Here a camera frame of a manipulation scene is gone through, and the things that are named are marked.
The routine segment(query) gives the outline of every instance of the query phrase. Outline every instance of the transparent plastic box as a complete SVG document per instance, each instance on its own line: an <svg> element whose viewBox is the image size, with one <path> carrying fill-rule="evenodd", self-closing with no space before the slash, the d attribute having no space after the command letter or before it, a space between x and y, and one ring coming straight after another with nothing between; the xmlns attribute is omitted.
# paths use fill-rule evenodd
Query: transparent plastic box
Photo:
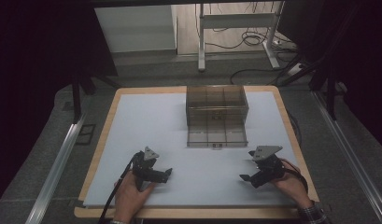
<svg viewBox="0 0 382 224"><path fill-rule="evenodd" d="M243 86L187 88L188 147L246 147Z"/></svg>

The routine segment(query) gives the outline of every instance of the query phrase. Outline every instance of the human hand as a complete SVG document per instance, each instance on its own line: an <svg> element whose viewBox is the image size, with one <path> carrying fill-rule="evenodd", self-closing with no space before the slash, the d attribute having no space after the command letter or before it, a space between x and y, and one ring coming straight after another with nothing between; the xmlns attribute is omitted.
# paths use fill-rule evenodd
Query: human hand
<svg viewBox="0 0 382 224"><path fill-rule="evenodd" d="M135 179L133 171L129 171L123 178L115 195L116 210L113 220L130 223L156 186L156 183L150 183L144 191L140 192L135 185Z"/></svg>
<svg viewBox="0 0 382 224"><path fill-rule="evenodd" d="M289 161L285 159L281 160L285 168L299 173L301 172L298 167ZM299 208L304 209L313 206L313 202L309 199L304 185L295 175L285 173L282 178L274 179L271 183L292 198L298 204Z"/></svg>

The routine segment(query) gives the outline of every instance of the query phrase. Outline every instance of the metal frame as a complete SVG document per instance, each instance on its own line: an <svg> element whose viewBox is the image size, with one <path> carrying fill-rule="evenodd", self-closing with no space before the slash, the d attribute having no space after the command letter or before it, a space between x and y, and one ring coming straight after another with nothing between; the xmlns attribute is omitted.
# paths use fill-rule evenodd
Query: metal frame
<svg viewBox="0 0 382 224"><path fill-rule="evenodd" d="M86 118L91 99L91 96L85 96L82 104L83 113L80 115L78 122L71 125L68 134L60 148L59 154L51 166L50 172L45 180L42 190L40 190L39 195L36 198L33 209L31 210L31 213L25 222L26 224L40 223L42 221L42 218L48 209L51 196L56 190L68 157L71 154L72 148L77 140L80 128L82 127L83 121Z"/></svg>
<svg viewBox="0 0 382 224"><path fill-rule="evenodd" d="M324 105L326 104L321 94L315 91L312 91L311 94L315 98L322 117L328 124L332 135L334 136L339 148L345 156L348 166L352 170L354 176L356 176L356 179L359 181L359 184L363 189L366 197L368 198L372 208L375 210L380 223L382 223L382 195L377 189L374 181L366 173L359 158L355 154L353 147L350 145L350 143L347 141L347 138L343 134L339 124L336 122L336 120L332 119L330 114L325 109Z"/></svg>
<svg viewBox="0 0 382 224"><path fill-rule="evenodd" d="M280 2L275 13L205 15L204 5L200 4L199 71L205 71L205 29L219 28L269 27L267 39L262 44L273 69L280 68L276 56L272 51L272 43L283 5L284 2Z"/></svg>

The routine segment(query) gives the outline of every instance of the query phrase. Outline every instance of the wrist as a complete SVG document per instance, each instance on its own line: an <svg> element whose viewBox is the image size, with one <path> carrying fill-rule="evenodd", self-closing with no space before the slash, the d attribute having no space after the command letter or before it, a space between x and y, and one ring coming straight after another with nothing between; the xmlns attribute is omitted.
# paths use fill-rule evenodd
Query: wrist
<svg viewBox="0 0 382 224"><path fill-rule="evenodd" d="M132 217L126 214L115 214L112 220L128 224L132 220Z"/></svg>
<svg viewBox="0 0 382 224"><path fill-rule="evenodd" d="M314 206L313 201L311 201L308 197L301 199L301 200L297 200L295 202L297 203L298 207L301 209L305 209L305 208L309 208L309 207Z"/></svg>
<svg viewBox="0 0 382 224"><path fill-rule="evenodd" d="M112 221L109 222L109 224L128 224L128 222L112 220Z"/></svg>

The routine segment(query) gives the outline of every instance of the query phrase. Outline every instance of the wristband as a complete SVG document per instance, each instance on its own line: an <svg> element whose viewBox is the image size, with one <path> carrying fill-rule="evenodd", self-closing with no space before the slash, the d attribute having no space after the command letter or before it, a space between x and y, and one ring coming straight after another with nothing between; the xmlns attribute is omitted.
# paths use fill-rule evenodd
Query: wristband
<svg viewBox="0 0 382 224"><path fill-rule="evenodd" d="M121 222L121 221L114 221L114 220L111 220L111 221L109 222L109 224L127 224L127 223L125 223L125 222Z"/></svg>

